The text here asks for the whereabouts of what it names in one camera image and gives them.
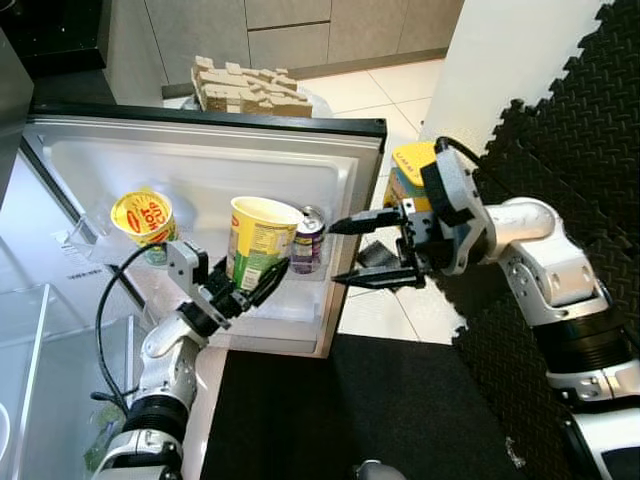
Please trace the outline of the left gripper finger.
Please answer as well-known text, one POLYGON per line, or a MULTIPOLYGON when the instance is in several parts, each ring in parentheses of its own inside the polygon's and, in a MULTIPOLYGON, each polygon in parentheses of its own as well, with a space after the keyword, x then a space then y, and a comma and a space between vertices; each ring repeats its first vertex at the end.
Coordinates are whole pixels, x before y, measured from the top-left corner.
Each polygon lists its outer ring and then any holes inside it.
POLYGON ((259 278, 259 283, 251 291, 238 293, 238 303, 241 308, 255 308, 264 303, 279 285, 283 283, 285 274, 291 270, 291 260, 288 257, 276 261, 270 268, 266 269, 259 278))

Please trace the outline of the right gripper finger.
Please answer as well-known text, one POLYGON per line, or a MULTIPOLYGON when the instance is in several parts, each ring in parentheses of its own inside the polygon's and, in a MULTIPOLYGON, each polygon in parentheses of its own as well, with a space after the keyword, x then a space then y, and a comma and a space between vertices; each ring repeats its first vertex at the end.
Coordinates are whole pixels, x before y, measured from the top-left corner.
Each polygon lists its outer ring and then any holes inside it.
POLYGON ((362 265, 361 262, 356 262, 352 270, 334 275, 332 280, 334 283, 370 289, 370 291, 401 287, 421 288, 424 287, 424 265, 416 262, 362 265))
POLYGON ((337 236, 364 236, 385 227, 399 227, 406 220, 401 207, 381 207, 381 209, 357 212, 357 214, 334 220, 329 232, 337 236))

